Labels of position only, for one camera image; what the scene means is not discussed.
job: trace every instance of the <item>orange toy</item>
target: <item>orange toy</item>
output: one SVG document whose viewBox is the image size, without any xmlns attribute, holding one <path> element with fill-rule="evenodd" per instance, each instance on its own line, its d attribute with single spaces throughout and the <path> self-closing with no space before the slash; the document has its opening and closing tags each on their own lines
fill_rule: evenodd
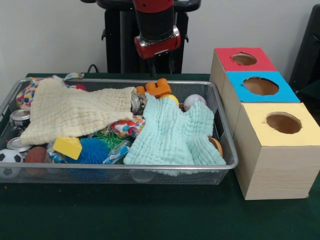
<svg viewBox="0 0 320 240">
<path fill-rule="evenodd" d="M 171 93 L 171 88 L 168 84 L 167 79 L 165 78 L 159 79 L 157 83 L 148 82 L 145 85 L 145 88 L 147 93 L 149 93 L 152 96 L 155 96 L 156 98 L 161 97 L 162 95 Z M 137 86 L 136 93 L 144 95 L 145 88 L 143 86 Z"/>
<path fill-rule="evenodd" d="M 213 144 L 213 146 L 219 151 L 221 157 L 223 157 L 224 156 L 224 151 L 222 149 L 222 146 L 221 146 L 220 142 L 217 139 L 213 138 L 213 137 L 209 137 L 209 142 Z"/>
</svg>

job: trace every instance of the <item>orange lego brick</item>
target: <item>orange lego brick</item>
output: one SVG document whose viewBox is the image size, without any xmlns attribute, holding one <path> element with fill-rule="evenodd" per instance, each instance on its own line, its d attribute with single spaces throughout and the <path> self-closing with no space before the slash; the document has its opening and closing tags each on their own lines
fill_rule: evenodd
<svg viewBox="0 0 320 240">
<path fill-rule="evenodd" d="M 157 86 L 154 82 L 148 82 L 145 85 L 145 88 L 147 93 L 155 96 L 156 98 L 161 97 L 162 95 L 171 93 L 171 88 L 168 84 L 167 79 L 165 78 L 159 79 L 157 81 Z"/>
<path fill-rule="evenodd" d="M 136 89 L 137 94 L 145 95 L 145 93 L 146 93 L 144 86 L 137 86 L 135 89 Z"/>
</svg>

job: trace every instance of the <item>tin can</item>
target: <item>tin can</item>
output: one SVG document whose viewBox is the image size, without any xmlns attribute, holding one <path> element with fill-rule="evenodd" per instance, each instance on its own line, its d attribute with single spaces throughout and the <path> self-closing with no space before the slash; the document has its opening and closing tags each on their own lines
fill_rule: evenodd
<svg viewBox="0 0 320 240">
<path fill-rule="evenodd" d="M 10 125 L 15 133 L 20 136 L 24 130 L 30 124 L 30 111 L 25 109 L 19 109 L 11 113 Z"/>
<path fill-rule="evenodd" d="M 147 98 L 145 95 L 132 93 L 131 94 L 131 112 L 134 115 L 143 115 L 147 105 Z"/>
<path fill-rule="evenodd" d="M 8 141 L 6 148 L 16 150 L 23 156 L 23 158 L 26 158 L 28 152 L 32 148 L 32 145 L 23 145 L 20 137 L 15 137 Z"/>
</svg>

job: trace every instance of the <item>wire mesh basket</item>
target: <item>wire mesh basket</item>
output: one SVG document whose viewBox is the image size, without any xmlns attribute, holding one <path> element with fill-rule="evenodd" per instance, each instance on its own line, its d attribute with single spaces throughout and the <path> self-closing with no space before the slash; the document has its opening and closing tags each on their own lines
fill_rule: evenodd
<svg viewBox="0 0 320 240">
<path fill-rule="evenodd" d="M 82 84 L 89 92 L 114 88 L 143 86 L 150 81 L 113 79 L 71 79 L 68 85 Z M 18 109 L 17 94 L 27 87 L 29 79 L 18 81 L 0 106 L 0 150 L 16 137 L 9 124 L 10 114 Z M 226 165 L 123 165 L 123 164 L 58 164 L 58 163 L 0 163 L 0 183 L 59 183 L 59 184 L 175 184 L 218 185 L 228 170 L 238 164 L 238 156 L 229 131 L 217 88 L 206 81 L 168 81 L 180 103 L 192 95 L 204 97 L 214 113 L 213 137 L 223 149 Z"/>
</svg>

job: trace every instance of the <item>baseball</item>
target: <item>baseball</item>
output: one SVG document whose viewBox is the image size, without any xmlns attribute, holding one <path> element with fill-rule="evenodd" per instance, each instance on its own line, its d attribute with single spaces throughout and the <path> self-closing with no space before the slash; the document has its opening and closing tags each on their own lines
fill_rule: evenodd
<svg viewBox="0 0 320 240">
<path fill-rule="evenodd" d="M 192 94 L 192 95 L 188 96 L 186 98 L 186 100 L 184 101 L 184 104 L 183 104 L 184 110 L 188 111 L 189 108 L 192 106 L 192 104 L 194 104 L 197 101 L 203 102 L 207 105 L 206 100 L 202 96 L 200 96 L 198 94 Z"/>
</svg>

